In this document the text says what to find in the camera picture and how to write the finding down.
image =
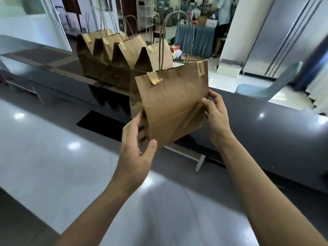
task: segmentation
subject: chair backrest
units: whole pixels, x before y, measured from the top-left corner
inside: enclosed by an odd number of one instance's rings
[[[279,78],[272,85],[265,89],[266,96],[270,98],[276,95],[283,87],[285,87],[301,70],[303,62],[296,62],[287,67]]]

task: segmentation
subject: blue chair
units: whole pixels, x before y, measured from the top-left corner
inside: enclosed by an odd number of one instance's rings
[[[285,87],[298,74],[303,62],[291,64],[277,80],[269,87],[260,87],[255,85],[240,84],[235,91],[236,94],[249,96],[263,101],[269,101],[283,87]]]

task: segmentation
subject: black shorts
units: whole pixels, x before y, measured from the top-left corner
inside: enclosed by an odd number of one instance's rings
[[[228,26],[229,26],[228,23],[217,26],[215,28],[215,38],[223,38],[224,37],[224,34],[228,30]]]

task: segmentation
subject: hand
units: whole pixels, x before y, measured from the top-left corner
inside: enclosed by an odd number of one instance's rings
[[[206,107],[205,116],[211,129],[211,141],[220,150],[225,142],[234,138],[234,135],[230,129],[227,108],[221,95],[211,90],[208,94],[214,98],[215,104],[206,98],[201,100]]]
[[[144,154],[141,153],[138,143],[143,142],[146,138],[138,141],[138,132],[143,128],[138,128],[143,113],[140,112],[133,120],[123,128],[122,144],[120,157],[114,172],[113,181],[120,183],[125,191],[131,195],[142,185],[146,179],[153,157],[157,150],[157,141],[151,140]]]

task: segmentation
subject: blue table skirt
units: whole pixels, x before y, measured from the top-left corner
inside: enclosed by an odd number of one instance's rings
[[[190,29],[186,24],[178,23],[175,33],[175,45],[181,45],[182,52],[189,51]],[[213,41],[215,36],[215,28],[194,26],[194,47],[192,55],[209,58],[212,55]]]

